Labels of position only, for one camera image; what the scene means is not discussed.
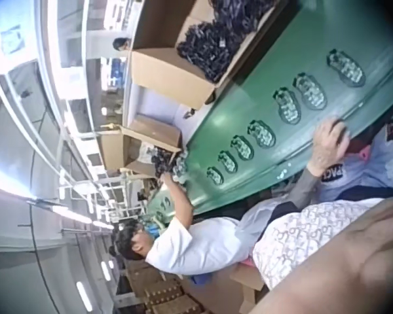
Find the blue face mask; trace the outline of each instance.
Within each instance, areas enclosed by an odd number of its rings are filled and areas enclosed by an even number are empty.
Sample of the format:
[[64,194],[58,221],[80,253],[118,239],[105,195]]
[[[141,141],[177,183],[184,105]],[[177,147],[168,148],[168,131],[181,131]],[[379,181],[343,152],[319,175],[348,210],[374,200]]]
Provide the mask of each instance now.
[[149,226],[146,226],[145,230],[149,234],[151,234],[155,239],[157,239],[160,236],[159,226],[157,226],[156,224],[151,224]]

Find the patterned shirt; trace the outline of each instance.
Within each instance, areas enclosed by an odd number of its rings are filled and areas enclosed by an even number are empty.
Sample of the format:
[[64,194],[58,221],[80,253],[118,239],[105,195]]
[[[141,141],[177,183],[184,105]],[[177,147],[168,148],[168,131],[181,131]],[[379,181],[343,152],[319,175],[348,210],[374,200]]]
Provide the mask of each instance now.
[[274,288],[285,276],[381,199],[310,205],[274,220],[253,250],[265,284]]

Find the factory floor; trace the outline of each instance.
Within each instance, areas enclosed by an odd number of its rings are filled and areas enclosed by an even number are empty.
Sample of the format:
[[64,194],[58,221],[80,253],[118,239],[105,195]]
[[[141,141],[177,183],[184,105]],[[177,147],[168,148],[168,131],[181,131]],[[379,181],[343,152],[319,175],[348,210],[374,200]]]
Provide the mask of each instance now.
[[217,271],[209,283],[195,285],[188,279],[182,287],[213,314],[238,314],[243,302],[242,285],[230,279],[233,266]]

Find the hand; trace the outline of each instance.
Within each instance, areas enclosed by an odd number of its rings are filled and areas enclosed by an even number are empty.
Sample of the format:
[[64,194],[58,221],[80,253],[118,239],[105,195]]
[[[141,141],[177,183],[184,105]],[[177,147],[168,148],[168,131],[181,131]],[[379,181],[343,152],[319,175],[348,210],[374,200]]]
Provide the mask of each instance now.
[[173,183],[173,178],[172,175],[169,172],[165,172],[160,176],[160,180],[166,184],[169,185],[170,183]]
[[327,168],[339,162],[349,146],[349,132],[338,118],[323,121],[313,135],[313,154],[307,169],[315,177],[321,177]]

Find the gray sleeve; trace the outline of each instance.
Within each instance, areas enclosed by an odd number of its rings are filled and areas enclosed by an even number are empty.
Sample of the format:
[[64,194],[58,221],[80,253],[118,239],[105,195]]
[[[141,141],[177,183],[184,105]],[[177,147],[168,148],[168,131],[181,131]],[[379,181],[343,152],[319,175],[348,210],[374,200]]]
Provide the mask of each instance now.
[[310,203],[319,180],[319,177],[312,175],[306,168],[288,194],[287,201],[292,201],[298,209],[304,209]]

